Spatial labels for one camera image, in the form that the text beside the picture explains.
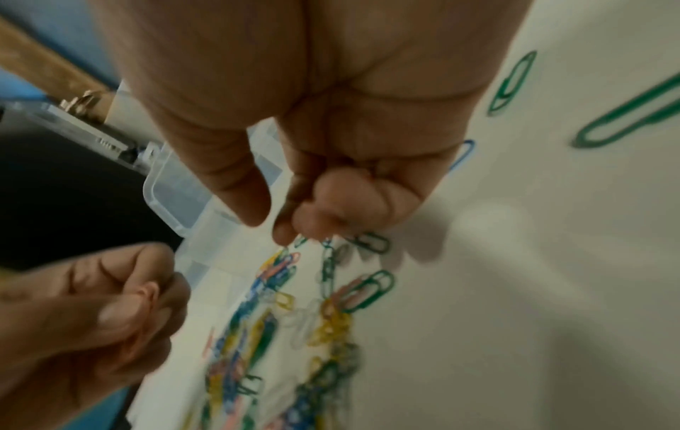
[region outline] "person's left hand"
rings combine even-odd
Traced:
[[[153,309],[134,292],[156,283]],[[0,428],[61,427],[170,353],[189,299],[160,244],[112,249],[0,285]],[[144,333],[132,354],[125,341]]]

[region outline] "plastic container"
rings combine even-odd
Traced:
[[[265,120],[249,129],[255,162],[274,193],[290,177],[278,141],[276,124]],[[187,169],[169,145],[164,145],[144,183],[149,207],[186,240],[177,252],[178,269],[197,284],[209,268],[251,278],[259,262],[276,250],[271,216],[258,228],[248,228]]]

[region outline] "white surface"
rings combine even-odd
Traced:
[[[475,151],[370,263],[399,285],[357,318],[354,429],[680,427],[680,117],[569,146],[680,71],[679,16],[674,0],[538,0],[472,119]],[[532,49],[524,87],[488,118]],[[196,300],[135,430],[181,425],[194,356],[232,305]]]

